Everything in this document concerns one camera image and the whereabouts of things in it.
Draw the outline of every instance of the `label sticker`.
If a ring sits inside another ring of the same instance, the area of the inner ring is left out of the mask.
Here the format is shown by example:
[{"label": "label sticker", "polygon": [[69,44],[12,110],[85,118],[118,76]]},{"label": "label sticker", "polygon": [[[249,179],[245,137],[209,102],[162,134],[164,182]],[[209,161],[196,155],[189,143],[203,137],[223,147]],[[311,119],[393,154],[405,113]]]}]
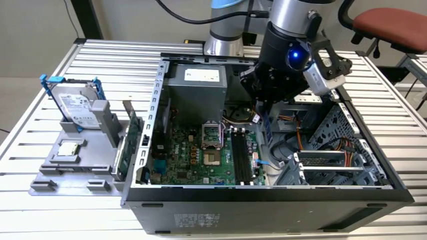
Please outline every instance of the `label sticker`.
[{"label": "label sticker", "polygon": [[176,213],[174,224],[178,228],[216,228],[220,222],[220,213]]},{"label": "label sticker", "polygon": [[252,118],[252,122],[257,124],[259,121],[260,121],[260,115],[255,114],[255,116]]},{"label": "label sticker", "polygon": [[184,81],[197,82],[219,82],[220,81],[220,70],[213,69],[186,69]]},{"label": "label sticker", "polygon": [[82,128],[98,128],[98,121],[90,109],[88,98],[78,94],[58,94],[60,102],[66,109],[72,122]]}]

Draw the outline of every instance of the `black cable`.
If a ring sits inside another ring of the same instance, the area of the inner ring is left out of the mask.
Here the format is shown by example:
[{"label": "black cable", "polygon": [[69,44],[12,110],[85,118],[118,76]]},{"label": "black cable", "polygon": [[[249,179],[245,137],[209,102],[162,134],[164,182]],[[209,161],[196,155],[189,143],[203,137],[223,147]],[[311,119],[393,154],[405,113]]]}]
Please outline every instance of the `black cable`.
[{"label": "black cable", "polygon": [[10,133],[8,130],[4,130],[2,128],[0,128],[0,131],[1,131],[1,132],[5,132],[5,133],[8,133],[8,134]]},{"label": "black cable", "polygon": [[411,85],[411,87],[409,87],[408,90],[407,90],[407,93],[405,93],[405,95],[404,95],[404,98],[408,97],[409,92],[411,92],[411,90],[412,90],[412,88],[413,88],[413,85],[415,85],[415,83],[416,83],[417,80],[419,80],[419,79],[416,78],[415,81],[413,81],[413,83],[412,83],[412,85]]},{"label": "black cable", "polygon": [[420,101],[420,103],[419,103],[419,105],[417,105],[417,107],[416,107],[416,109],[415,109],[416,111],[420,110],[420,108],[423,107],[424,102],[425,102],[425,100],[421,100],[421,101]]},{"label": "black cable", "polygon": [[235,16],[248,16],[252,18],[264,18],[264,19],[267,19],[269,17],[268,11],[257,11],[256,10],[256,11],[236,11],[236,12],[228,13],[223,16],[217,16],[217,17],[213,17],[213,18],[205,19],[205,20],[190,20],[188,18],[181,17],[174,12],[172,12],[170,9],[168,9],[168,7],[164,5],[164,3],[160,0],[154,0],[154,1],[160,5],[160,7],[166,11],[166,13],[170,14],[170,16],[173,18],[182,21],[184,23],[194,24],[194,25],[211,24],[211,23],[215,23],[220,20],[228,19]]},{"label": "black cable", "polygon": [[319,148],[317,148],[317,150],[323,150],[323,148],[325,148],[327,146],[329,146],[332,143],[335,143],[337,140],[340,140],[340,139],[345,139],[345,138],[343,138],[343,137],[337,137],[337,138],[333,138],[331,141],[328,141],[325,144],[323,144]]},{"label": "black cable", "polygon": [[70,22],[70,24],[72,24],[72,28],[73,28],[73,30],[74,30],[74,34],[77,35],[77,39],[78,39],[80,36],[78,36],[77,29],[76,29],[76,25],[74,25],[73,20],[72,20],[72,16],[69,15],[66,0],[62,0],[62,1],[64,1],[64,4],[65,4],[65,9],[66,9],[66,14],[68,14],[69,22]]},{"label": "black cable", "polygon": [[276,170],[276,171],[281,171],[281,169],[275,168],[275,167],[273,167],[273,165],[271,165],[271,164],[263,164],[263,166],[265,166],[265,165],[267,165],[268,167],[271,167],[273,170]]}]

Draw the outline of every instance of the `wall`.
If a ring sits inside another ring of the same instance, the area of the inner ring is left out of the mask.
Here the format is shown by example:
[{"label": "wall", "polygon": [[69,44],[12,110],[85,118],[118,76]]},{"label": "wall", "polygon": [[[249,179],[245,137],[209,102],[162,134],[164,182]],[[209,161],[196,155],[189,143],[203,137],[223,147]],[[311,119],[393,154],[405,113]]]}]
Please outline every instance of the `wall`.
[{"label": "wall", "polygon": [[0,77],[52,73],[74,39],[62,0],[0,0]]},{"label": "wall", "polygon": [[[180,16],[201,20],[211,17],[211,0],[162,0]],[[96,14],[104,15],[100,25],[108,27],[113,40],[181,43],[185,39],[205,40],[209,25],[190,25],[176,20],[153,0],[94,0]]]}]

